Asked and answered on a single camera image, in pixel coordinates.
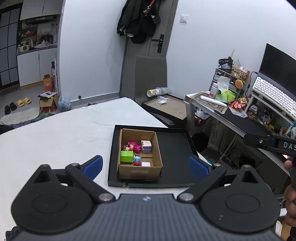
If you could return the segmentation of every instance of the green cube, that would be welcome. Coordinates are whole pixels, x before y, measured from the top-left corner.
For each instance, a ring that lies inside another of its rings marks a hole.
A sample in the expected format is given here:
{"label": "green cube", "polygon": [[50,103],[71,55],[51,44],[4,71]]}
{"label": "green cube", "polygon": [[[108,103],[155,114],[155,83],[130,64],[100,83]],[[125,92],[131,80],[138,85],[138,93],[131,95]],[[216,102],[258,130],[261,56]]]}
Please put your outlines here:
{"label": "green cube", "polygon": [[121,151],[120,152],[121,163],[133,163],[133,151]]}

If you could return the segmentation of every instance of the bed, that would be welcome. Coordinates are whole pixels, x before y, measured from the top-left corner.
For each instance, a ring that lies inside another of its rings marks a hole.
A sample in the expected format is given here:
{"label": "bed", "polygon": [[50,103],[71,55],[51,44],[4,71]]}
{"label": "bed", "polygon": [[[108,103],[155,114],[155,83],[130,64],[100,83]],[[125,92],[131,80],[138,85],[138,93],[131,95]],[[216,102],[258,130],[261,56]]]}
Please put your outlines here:
{"label": "bed", "polygon": [[103,170],[94,181],[116,198],[120,193],[173,193],[176,197],[186,190],[109,187],[107,176],[116,124],[165,127],[131,99],[121,98],[60,113],[0,135],[0,239],[6,230],[15,226],[10,214],[13,199],[34,171],[44,163],[52,169],[60,169],[70,163],[84,163],[95,155],[101,155],[104,160]]}

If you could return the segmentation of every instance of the white keyboard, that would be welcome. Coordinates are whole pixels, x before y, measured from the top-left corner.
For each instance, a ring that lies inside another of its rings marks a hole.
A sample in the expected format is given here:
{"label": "white keyboard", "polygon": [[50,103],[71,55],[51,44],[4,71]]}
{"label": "white keyboard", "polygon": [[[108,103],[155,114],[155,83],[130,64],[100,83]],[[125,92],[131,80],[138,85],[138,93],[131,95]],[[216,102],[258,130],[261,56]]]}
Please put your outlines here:
{"label": "white keyboard", "polygon": [[252,90],[268,99],[296,120],[296,102],[277,87],[257,77]]}

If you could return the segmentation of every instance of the metal screw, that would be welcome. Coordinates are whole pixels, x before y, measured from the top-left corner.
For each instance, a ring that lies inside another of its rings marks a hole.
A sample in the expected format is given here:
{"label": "metal screw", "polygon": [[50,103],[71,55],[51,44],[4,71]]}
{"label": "metal screw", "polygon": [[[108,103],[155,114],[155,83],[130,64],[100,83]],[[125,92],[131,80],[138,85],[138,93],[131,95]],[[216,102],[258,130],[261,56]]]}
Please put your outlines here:
{"label": "metal screw", "polygon": [[182,201],[191,201],[194,196],[191,194],[191,193],[182,193],[180,194],[179,198],[182,200]]}
{"label": "metal screw", "polygon": [[99,195],[99,199],[103,202],[111,201],[113,199],[113,195],[110,193],[102,193]]}

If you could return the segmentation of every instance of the human hand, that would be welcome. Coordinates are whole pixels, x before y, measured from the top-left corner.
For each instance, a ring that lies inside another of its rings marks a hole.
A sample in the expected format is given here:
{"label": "human hand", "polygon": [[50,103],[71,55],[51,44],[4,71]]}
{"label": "human hand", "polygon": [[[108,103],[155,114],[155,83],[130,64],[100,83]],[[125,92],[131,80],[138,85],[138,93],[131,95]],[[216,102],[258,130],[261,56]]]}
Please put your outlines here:
{"label": "human hand", "polygon": [[[291,161],[285,161],[284,167],[287,171],[289,171],[292,167],[295,165],[292,164]],[[296,205],[294,204],[294,199],[296,199],[296,191],[292,187],[292,185],[287,186],[285,190],[285,198],[287,198],[286,201],[286,223],[289,226],[296,227]]]}

